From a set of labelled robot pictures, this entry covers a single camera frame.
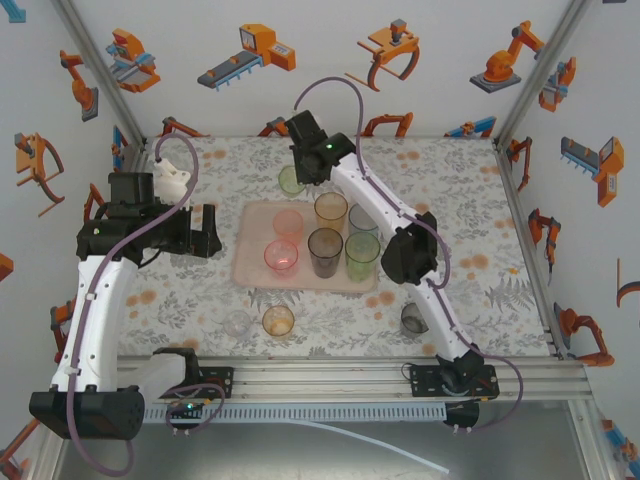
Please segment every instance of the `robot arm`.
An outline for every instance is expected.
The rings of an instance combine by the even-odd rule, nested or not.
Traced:
[[[168,162],[162,165],[171,170]],[[188,348],[160,349],[146,365],[118,379],[117,343],[125,300],[144,249],[203,258],[213,256],[222,249],[215,229],[215,209],[213,205],[203,207],[201,231],[191,230],[191,210],[180,209],[134,239],[116,253],[102,272],[94,293],[88,294],[91,280],[107,253],[171,208],[155,197],[150,173],[112,173],[109,183],[109,217],[85,222],[77,236],[78,295],[64,354],[50,390],[33,393],[29,402],[31,414],[62,438],[70,437],[65,409],[71,373],[76,373],[74,416],[80,438],[130,440],[142,426],[145,403],[156,401],[176,385],[199,383],[197,358],[193,349]],[[80,315],[88,295],[91,306],[85,330],[79,332]],[[77,367],[72,368],[76,338],[82,339],[82,345]],[[119,390],[118,383],[127,388]]]
[[[462,340],[468,336],[455,318],[446,294],[442,290],[436,294],[431,286],[440,281],[436,271],[436,239],[405,215],[429,224],[434,230],[436,219],[430,213],[418,215],[364,162],[363,172],[353,143],[341,133],[328,137],[309,111],[296,115],[285,125],[294,143],[290,148],[298,181],[315,185],[333,181],[364,208],[389,241],[382,256],[382,268],[394,282],[406,286],[422,313],[433,335],[443,380],[452,391],[464,390],[484,360]],[[391,208],[390,202],[400,211]]]
[[[395,193],[382,183],[366,163],[365,172],[367,176],[372,178],[375,183],[384,190],[385,194],[391,198],[396,205],[399,205],[404,210],[404,213],[411,216],[418,216],[417,212],[413,208],[405,205]],[[351,195],[351,197],[367,212],[367,214],[369,214],[371,219],[376,222],[380,228],[382,236],[387,241],[391,241],[398,230],[403,231],[412,227],[413,223],[393,211],[382,196],[362,176],[358,166],[357,157],[354,153],[349,153],[347,156],[340,159],[340,164],[331,170],[331,181],[342,188],[343,191]],[[386,265],[385,273],[389,270],[387,275],[397,278],[399,272],[394,272],[394,269],[397,270],[397,266],[392,264],[395,261],[395,258],[393,258],[395,256],[390,255],[390,250],[387,250],[387,252],[385,252],[382,259],[383,268],[385,268]],[[430,271],[420,279],[418,285],[406,283],[405,286],[407,290],[409,290],[413,300],[416,302],[425,322],[429,325],[429,330],[433,335],[438,355],[443,359],[453,362],[454,359],[463,357],[469,349],[449,327],[447,317],[445,316],[438,299],[434,295],[432,288],[427,284],[427,279],[430,279],[435,283],[440,283],[441,280],[440,275],[436,271]],[[442,296],[447,303],[449,311],[453,312],[446,294],[443,293]]]

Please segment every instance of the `white plastic part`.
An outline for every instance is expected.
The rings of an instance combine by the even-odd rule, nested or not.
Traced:
[[[118,378],[118,386],[126,388],[137,385],[144,397],[144,404],[151,405],[160,396],[183,382],[186,370],[185,358],[173,353],[159,353],[137,370],[127,372]]]
[[[382,236],[389,240],[396,234],[397,228],[405,228],[411,222],[396,212],[384,198],[378,193],[366,177],[371,178],[376,185],[387,195],[399,208],[402,213],[414,216],[417,212],[406,205],[398,196],[387,187],[382,180],[371,170],[364,162],[364,174],[360,171],[358,165],[358,157],[350,153],[340,159],[340,165],[331,170],[331,181],[345,191],[355,202],[357,202],[371,219],[378,225]],[[438,356],[445,360],[453,361],[455,358],[462,357],[469,349],[462,343],[458,334],[451,330],[449,321],[445,315],[438,298],[426,283],[426,279],[433,280],[434,283],[440,283],[440,275],[437,272],[429,272],[420,285],[406,283],[405,288],[411,294],[416,302],[420,313],[429,326],[429,331],[433,338],[433,344],[436,347]],[[446,293],[441,290],[440,295],[443,298],[447,310],[451,314],[454,324],[460,335],[468,339],[464,329],[459,324],[456,315],[449,303]]]
[[[89,282],[103,258],[103,256],[92,255],[78,264],[80,273],[78,296],[71,319],[69,338],[58,370],[51,380],[51,384],[57,385],[60,392],[66,392],[69,385],[67,372],[71,368],[71,354],[80,322],[80,312],[89,289]],[[129,294],[137,271],[138,267],[135,263],[123,258],[119,262],[109,262],[100,277],[96,298],[91,302],[80,348],[77,392],[83,392],[87,385],[95,385],[98,392],[116,390],[119,326],[124,316],[125,298]]]
[[[424,318],[424,321],[429,326],[429,333],[431,334],[438,355],[452,362],[455,358],[462,357],[469,351],[467,346],[460,340],[460,337],[458,337],[458,333],[463,335],[469,343],[471,343],[471,341],[464,332],[462,325],[458,323],[447,295],[443,290],[440,290],[442,300],[447,306],[447,310],[456,325],[454,329],[449,326],[449,320],[433,289],[427,284],[427,279],[433,281],[435,284],[442,281],[438,272],[429,272],[423,277],[420,285],[405,283],[404,286],[409,291],[413,301],[416,302],[422,318]]]
[[[154,165],[156,174],[153,176],[153,190],[163,203],[175,205],[185,193],[191,174],[184,170],[178,170],[166,158],[162,158]]]
[[[396,205],[410,215],[415,211],[409,209],[398,196],[387,187],[382,180],[365,163],[365,175],[370,177]],[[380,194],[364,178],[358,167],[355,154],[340,159],[340,165],[331,170],[331,181],[344,192],[376,222],[382,236],[389,240],[396,234],[396,228],[404,228],[411,224],[406,218],[398,218],[396,211],[380,196]]]

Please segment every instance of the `green cup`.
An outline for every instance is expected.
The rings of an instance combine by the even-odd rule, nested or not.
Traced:
[[[376,259],[380,254],[378,238],[367,232],[354,233],[347,239],[344,250],[349,280],[364,282],[376,268]]]
[[[278,175],[278,184],[284,193],[289,198],[295,198],[304,190],[305,185],[298,183],[298,177],[296,177],[296,167],[288,165],[284,167]]]

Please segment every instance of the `plastic cup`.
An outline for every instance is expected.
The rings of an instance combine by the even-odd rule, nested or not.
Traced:
[[[342,235],[332,228],[319,228],[309,235],[307,244],[313,272],[320,278],[333,277],[340,263]]]
[[[222,322],[224,333],[233,338],[240,338],[249,331],[251,318],[242,310],[229,313]]]
[[[339,193],[323,193],[314,204],[316,220],[319,228],[333,228],[341,232],[344,228],[344,220],[349,209],[349,204]]]
[[[276,240],[264,249],[264,261],[276,275],[290,277],[296,272],[298,249],[287,240]]]
[[[278,305],[264,312],[262,328],[275,340],[287,340],[291,336],[295,322],[291,310],[284,305]]]
[[[369,278],[376,268],[380,242],[367,232],[354,233],[345,245],[347,275],[352,282],[360,283]]]
[[[409,338],[418,338],[427,332],[429,327],[422,318],[422,313],[415,303],[410,303],[402,309],[400,316],[400,331]]]
[[[358,232],[370,233],[377,237],[378,225],[376,225],[376,222],[364,211],[364,208],[356,204],[349,210],[349,235]]]
[[[295,198],[304,190],[304,184],[298,183],[296,167],[288,165],[280,170],[278,183],[282,192],[289,198]]]
[[[282,210],[273,218],[273,231],[283,240],[298,245],[302,240],[304,221],[295,210]]]

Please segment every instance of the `tabletop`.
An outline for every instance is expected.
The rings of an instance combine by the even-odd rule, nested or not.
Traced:
[[[251,201],[288,200],[277,175],[293,163],[288,138],[195,138],[200,176],[192,196],[193,227],[203,203],[216,205],[222,251],[210,259],[163,253],[141,269],[126,302],[118,352],[149,355],[184,345],[208,356],[433,356],[427,332],[416,339],[399,328],[410,303],[402,286],[378,268],[378,286],[365,294],[271,290],[235,285],[231,265],[242,210]],[[536,300],[525,267],[496,157],[488,139],[362,140],[363,157],[398,196],[419,212],[431,211],[452,257],[446,288],[467,332],[487,353],[546,356]],[[167,140],[162,156],[191,171],[179,140]],[[314,202],[340,191],[331,182],[307,186],[295,201]],[[145,253],[150,257],[153,251]],[[444,268],[438,252],[439,268]],[[265,310],[287,305],[293,334],[276,341],[262,329]],[[252,326],[242,340],[227,336],[225,316],[246,312]]]

